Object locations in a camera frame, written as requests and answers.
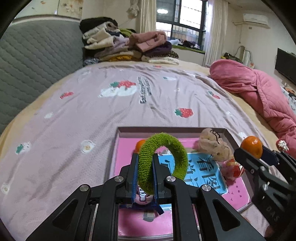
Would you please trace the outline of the pile of folded clothes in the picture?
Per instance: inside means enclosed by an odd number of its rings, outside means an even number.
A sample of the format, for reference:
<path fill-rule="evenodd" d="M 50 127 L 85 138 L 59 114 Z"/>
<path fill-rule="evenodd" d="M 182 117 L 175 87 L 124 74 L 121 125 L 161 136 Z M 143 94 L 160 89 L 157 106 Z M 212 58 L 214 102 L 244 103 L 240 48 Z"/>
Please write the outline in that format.
<path fill-rule="evenodd" d="M 117 61 L 179 65 L 179 56 L 163 31 L 136 33 L 120 29 L 118 23 L 108 17 L 82 20 L 79 28 L 84 44 L 84 66 Z"/>

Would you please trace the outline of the white air conditioner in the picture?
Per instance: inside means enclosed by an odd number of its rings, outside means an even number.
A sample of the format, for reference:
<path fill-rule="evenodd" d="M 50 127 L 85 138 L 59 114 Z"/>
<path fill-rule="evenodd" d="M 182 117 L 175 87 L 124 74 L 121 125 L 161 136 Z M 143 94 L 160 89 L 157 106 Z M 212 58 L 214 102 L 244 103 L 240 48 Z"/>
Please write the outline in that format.
<path fill-rule="evenodd" d="M 256 25 L 259 27 L 269 28 L 268 17 L 265 15 L 244 13 L 243 20 L 245 23 L 249 25 Z"/>

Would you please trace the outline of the black framed window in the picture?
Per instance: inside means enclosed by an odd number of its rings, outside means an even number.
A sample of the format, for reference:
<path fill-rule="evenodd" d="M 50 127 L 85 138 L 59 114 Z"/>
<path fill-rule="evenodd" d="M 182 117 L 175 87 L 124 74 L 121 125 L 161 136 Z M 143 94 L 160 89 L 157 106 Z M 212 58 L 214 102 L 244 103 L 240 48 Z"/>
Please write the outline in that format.
<path fill-rule="evenodd" d="M 207 1 L 158 0 L 156 29 L 181 46 L 202 51 L 207 6 Z"/>

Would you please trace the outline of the pink quilted blanket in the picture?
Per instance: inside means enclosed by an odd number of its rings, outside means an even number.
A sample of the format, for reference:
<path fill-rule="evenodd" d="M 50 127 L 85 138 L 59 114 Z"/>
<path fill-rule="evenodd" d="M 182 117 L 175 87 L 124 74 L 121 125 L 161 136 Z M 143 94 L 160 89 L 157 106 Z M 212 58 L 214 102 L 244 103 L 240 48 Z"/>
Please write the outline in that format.
<path fill-rule="evenodd" d="M 228 59 L 215 61 L 209 72 L 220 87 L 243 98 L 287 143 L 288 153 L 295 158 L 295 113 L 279 83 L 263 71 Z"/>

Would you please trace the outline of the orange mandarin fruit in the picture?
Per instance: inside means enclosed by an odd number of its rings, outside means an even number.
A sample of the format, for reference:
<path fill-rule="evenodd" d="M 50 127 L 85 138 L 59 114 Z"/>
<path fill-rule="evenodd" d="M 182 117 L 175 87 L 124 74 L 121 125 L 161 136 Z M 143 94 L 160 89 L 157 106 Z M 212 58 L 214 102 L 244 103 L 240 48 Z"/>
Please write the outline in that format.
<path fill-rule="evenodd" d="M 248 153 L 252 154 L 257 159 L 260 159 L 263 153 L 263 144 L 261 140 L 255 136 L 248 136 L 246 137 L 240 147 L 247 151 Z"/>

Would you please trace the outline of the white cabinet doors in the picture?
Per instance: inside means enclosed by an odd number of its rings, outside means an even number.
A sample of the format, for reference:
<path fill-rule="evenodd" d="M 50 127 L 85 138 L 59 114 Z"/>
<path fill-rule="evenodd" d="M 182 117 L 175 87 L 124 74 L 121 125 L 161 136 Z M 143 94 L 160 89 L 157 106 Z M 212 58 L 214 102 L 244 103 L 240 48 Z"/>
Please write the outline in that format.
<path fill-rule="evenodd" d="M 24 7 L 15 19 L 36 15 L 59 15 L 80 19 L 83 0 L 33 0 Z"/>

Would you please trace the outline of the beige plush toy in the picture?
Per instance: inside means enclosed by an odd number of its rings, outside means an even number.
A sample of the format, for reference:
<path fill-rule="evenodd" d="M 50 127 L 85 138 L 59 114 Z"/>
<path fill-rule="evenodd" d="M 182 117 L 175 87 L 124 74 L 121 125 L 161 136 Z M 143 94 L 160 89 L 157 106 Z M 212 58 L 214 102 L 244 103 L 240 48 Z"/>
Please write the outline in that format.
<path fill-rule="evenodd" d="M 212 128 L 205 128 L 194 144 L 194 149 L 200 153 L 211 155 L 217 162 L 225 162 L 233 157 L 233 152 L 222 137 Z"/>

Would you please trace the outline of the small orange mandarin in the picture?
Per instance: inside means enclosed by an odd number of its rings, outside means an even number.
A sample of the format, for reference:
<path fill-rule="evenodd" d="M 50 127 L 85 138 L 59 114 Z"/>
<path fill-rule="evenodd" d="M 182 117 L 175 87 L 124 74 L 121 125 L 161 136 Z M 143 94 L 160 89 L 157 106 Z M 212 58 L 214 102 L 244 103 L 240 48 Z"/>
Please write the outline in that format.
<path fill-rule="evenodd" d="M 142 145 L 145 143 L 146 139 L 143 139 L 143 140 L 140 140 L 137 142 L 136 146 L 135 146 L 135 149 L 134 149 L 134 152 L 135 153 L 139 153 L 140 151 L 140 148 L 142 147 Z"/>

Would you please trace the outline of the small santa figurine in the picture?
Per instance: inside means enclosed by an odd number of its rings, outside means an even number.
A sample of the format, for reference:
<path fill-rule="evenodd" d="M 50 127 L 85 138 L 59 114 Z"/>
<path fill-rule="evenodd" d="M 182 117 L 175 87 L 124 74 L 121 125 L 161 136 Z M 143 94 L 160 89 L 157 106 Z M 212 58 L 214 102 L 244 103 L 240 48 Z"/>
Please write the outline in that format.
<path fill-rule="evenodd" d="M 276 141 L 276 147 L 280 152 L 285 152 L 285 153 L 289 152 L 289 148 L 288 148 L 287 143 L 285 142 L 285 140 L 277 140 Z"/>

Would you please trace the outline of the grey quilted headboard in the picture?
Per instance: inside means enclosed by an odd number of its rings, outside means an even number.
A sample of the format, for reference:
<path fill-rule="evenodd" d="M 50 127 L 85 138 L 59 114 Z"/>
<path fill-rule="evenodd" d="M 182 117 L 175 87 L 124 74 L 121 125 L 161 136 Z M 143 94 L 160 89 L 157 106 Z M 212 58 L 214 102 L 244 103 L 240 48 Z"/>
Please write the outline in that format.
<path fill-rule="evenodd" d="M 1 37 L 1 131 L 54 83 L 82 68 L 79 20 L 28 16 Z"/>

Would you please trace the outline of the white right curtain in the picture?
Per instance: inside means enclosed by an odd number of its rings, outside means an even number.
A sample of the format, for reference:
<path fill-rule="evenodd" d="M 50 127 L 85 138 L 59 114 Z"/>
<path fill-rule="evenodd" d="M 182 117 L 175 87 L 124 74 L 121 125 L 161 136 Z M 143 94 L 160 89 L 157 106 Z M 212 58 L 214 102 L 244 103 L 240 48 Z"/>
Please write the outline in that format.
<path fill-rule="evenodd" d="M 220 59 L 227 30 L 228 2 L 223 0 L 208 1 L 205 23 L 205 56 L 203 66 Z"/>

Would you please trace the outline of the cream left curtain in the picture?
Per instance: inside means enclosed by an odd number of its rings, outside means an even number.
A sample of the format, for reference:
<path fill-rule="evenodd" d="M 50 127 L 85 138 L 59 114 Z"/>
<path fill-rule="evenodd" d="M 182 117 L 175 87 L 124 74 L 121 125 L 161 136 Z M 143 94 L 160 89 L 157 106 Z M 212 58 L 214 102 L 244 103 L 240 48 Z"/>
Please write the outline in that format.
<path fill-rule="evenodd" d="M 127 13 L 131 19 L 136 19 L 137 31 L 139 33 L 156 31 L 156 0 L 132 0 Z"/>

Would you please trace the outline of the blue Oreo cookie packet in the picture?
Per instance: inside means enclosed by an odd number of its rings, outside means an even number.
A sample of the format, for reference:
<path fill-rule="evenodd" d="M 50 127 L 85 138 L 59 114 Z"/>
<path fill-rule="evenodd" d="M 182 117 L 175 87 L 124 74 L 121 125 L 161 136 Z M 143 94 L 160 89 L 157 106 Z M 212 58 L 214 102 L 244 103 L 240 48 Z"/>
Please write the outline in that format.
<path fill-rule="evenodd" d="M 131 204 L 119 204 L 120 209 L 132 209 L 142 211 L 154 211 L 158 215 L 164 214 L 164 210 L 158 204 L 153 195 L 147 194 L 138 185 L 133 186 Z"/>

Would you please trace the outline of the red wrapped surprise egg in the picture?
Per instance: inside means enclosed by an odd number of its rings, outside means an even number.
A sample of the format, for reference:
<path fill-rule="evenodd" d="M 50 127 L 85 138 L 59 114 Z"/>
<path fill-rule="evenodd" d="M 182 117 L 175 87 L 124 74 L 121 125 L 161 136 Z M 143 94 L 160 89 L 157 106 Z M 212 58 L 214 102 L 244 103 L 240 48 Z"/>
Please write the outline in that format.
<path fill-rule="evenodd" d="M 226 180 L 235 180 L 242 176 L 245 168 L 234 158 L 231 158 L 220 164 L 220 171 Z"/>

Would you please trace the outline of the black wall television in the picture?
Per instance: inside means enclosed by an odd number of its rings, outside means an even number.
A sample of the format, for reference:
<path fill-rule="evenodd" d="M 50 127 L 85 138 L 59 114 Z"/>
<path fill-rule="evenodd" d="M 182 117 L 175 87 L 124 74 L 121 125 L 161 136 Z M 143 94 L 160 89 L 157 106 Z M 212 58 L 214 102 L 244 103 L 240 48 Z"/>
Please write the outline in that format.
<path fill-rule="evenodd" d="M 295 84 L 296 77 L 296 56 L 280 48 L 277 49 L 275 70 Z"/>

